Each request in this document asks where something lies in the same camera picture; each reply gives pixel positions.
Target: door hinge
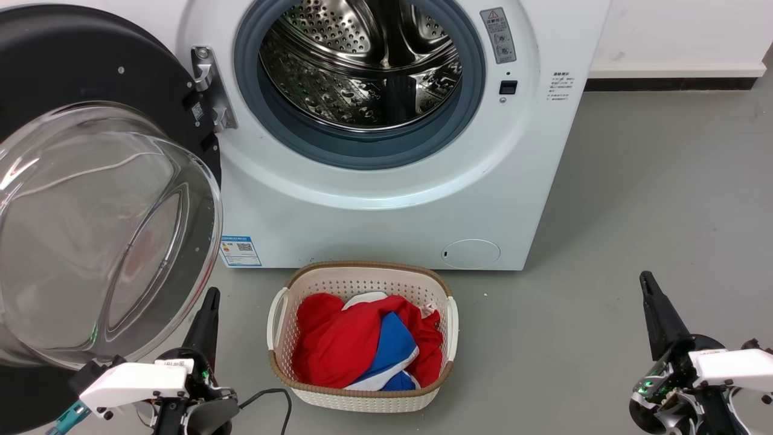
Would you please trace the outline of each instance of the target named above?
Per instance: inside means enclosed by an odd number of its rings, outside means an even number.
[[[226,128],[239,128],[212,47],[194,46],[191,49],[191,61],[196,90],[205,94],[212,105],[215,133]]]

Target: baseboard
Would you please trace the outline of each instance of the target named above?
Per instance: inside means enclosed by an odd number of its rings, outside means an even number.
[[[756,77],[590,78],[585,92],[748,91]]]
[[[762,77],[764,63],[722,66],[664,67],[653,65],[616,65],[595,63],[588,78],[726,78]]]

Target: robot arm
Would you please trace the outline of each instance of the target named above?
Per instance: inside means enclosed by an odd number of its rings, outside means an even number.
[[[147,401],[157,435],[228,435],[240,411],[237,394],[220,388],[213,374],[220,291],[210,288],[181,348],[153,364],[116,357],[110,365],[86,364],[70,380],[79,401],[47,435],[64,435],[89,414],[109,420],[111,408]]]
[[[656,363],[634,386],[628,407],[634,422],[648,433],[748,435],[733,397],[741,389],[773,391],[773,351],[754,339],[728,351],[691,334],[654,276],[642,272],[639,280]]]

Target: teal connector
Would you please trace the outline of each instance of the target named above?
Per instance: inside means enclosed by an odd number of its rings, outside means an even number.
[[[70,432],[75,425],[82,422],[89,414],[91,414],[91,410],[88,409],[83,402],[78,400],[65,411],[64,414],[56,419],[56,426],[48,429],[46,435],[65,435]]]

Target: clothing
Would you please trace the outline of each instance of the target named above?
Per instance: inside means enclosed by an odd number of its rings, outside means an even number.
[[[411,391],[420,388],[419,381],[403,370],[393,376],[380,391]]]
[[[345,389],[379,391],[400,374],[419,355],[414,338],[395,313],[381,319],[381,335],[376,356],[368,370]]]
[[[418,356],[405,372],[421,387],[438,379],[443,334],[434,325],[440,321],[439,312],[422,319],[418,307],[395,295],[357,303],[346,310],[344,305],[337,296],[316,293],[298,308],[293,369],[300,382],[337,389],[357,382],[376,359],[383,318],[389,313],[400,319],[418,348]]]
[[[384,292],[370,292],[370,293],[363,293],[361,295],[354,296],[352,299],[346,302],[346,304],[343,306],[342,310],[346,310],[357,303],[363,303],[363,302],[373,302],[375,300],[382,300],[387,298],[387,294]]]

